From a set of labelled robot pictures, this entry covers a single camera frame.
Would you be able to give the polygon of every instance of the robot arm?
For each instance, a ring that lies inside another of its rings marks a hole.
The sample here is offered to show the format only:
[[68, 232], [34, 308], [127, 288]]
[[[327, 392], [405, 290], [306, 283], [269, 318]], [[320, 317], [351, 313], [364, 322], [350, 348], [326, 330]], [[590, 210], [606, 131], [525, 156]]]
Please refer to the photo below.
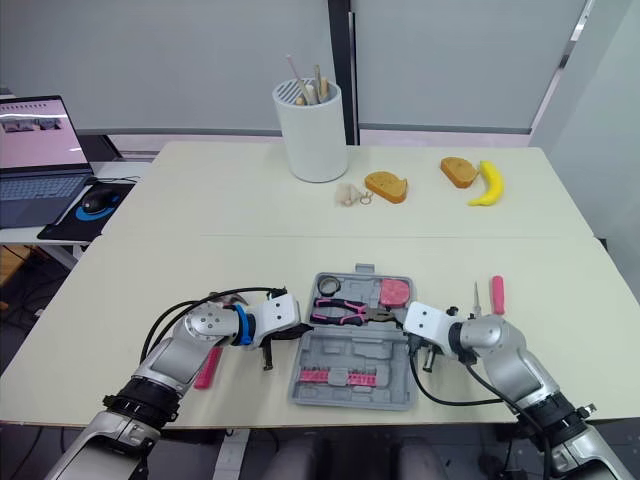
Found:
[[259, 347], [269, 335], [300, 322], [298, 304], [282, 295], [254, 307], [208, 302], [176, 324], [117, 395], [98, 413], [46, 479], [146, 478], [146, 457], [167, 422], [178, 417], [180, 399], [212, 347], [230, 343]]
[[575, 409], [549, 372], [527, 350], [522, 332], [502, 317], [487, 315], [463, 321], [413, 302], [404, 329], [463, 363], [472, 363], [476, 357], [482, 359], [490, 383], [544, 431], [551, 446], [554, 476], [578, 472], [582, 478], [592, 478], [590, 475], [596, 471], [599, 475], [605, 466], [610, 473], [607, 478], [633, 480], [598, 431], [585, 423], [595, 407]]

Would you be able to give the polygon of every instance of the bread slice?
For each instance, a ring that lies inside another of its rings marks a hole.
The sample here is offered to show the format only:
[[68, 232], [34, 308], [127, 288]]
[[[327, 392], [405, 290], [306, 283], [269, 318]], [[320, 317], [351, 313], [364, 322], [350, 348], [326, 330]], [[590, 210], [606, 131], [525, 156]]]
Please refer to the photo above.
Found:
[[366, 187], [391, 203], [400, 203], [407, 198], [407, 179], [400, 180], [393, 173], [373, 172], [364, 179]]
[[478, 171], [468, 161], [460, 157], [446, 157], [440, 162], [440, 170], [458, 188], [467, 188], [473, 183]]

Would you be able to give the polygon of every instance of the laptop keyboard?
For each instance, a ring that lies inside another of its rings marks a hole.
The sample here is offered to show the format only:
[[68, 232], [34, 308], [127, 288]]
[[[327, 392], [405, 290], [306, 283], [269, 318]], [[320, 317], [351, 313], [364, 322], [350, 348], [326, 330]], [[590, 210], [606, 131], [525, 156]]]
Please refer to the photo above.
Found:
[[0, 183], [0, 201], [68, 197], [82, 181], [84, 177], [79, 175], [3, 180]]

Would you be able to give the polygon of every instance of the tool tray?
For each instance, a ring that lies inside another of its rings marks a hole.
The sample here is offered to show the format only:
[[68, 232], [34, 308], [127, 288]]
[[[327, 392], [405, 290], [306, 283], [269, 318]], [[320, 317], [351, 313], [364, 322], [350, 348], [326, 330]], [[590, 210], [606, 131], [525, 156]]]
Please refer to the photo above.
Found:
[[[333, 297], [323, 297], [318, 281], [326, 276], [340, 281]], [[407, 277], [376, 275], [373, 265], [356, 265], [356, 273], [319, 273], [313, 282], [306, 319], [311, 314], [343, 316], [337, 307], [314, 306], [315, 298], [340, 298], [379, 305], [382, 280], [395, 279], [409, 286], [402, 307], [388, 308], [403, 323], [413, 300], [413, 282]], [[395, 322], [355, 325], [318, 325], [300, 339], [289, 385], [289, 398], [300, 405], [408, 410], [415, 401], [416, 386], [409, 369], [407, 337]]]

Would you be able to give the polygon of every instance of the yellow banana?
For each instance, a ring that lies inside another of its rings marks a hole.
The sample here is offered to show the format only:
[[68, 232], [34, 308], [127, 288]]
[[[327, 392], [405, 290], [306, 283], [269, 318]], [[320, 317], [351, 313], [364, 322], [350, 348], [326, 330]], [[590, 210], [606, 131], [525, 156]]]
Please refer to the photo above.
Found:
[[476, 205], [493, 205], [500, 199], [502, 192], [504, 192], [504, 180], [502, 175], [500, 175], [500, 171], [491, 162], [486, 160], [481, 161], [479, 170], [487, 182], [487, 191], [484, 195], [469, 201], [468, 205], [472, 207]]

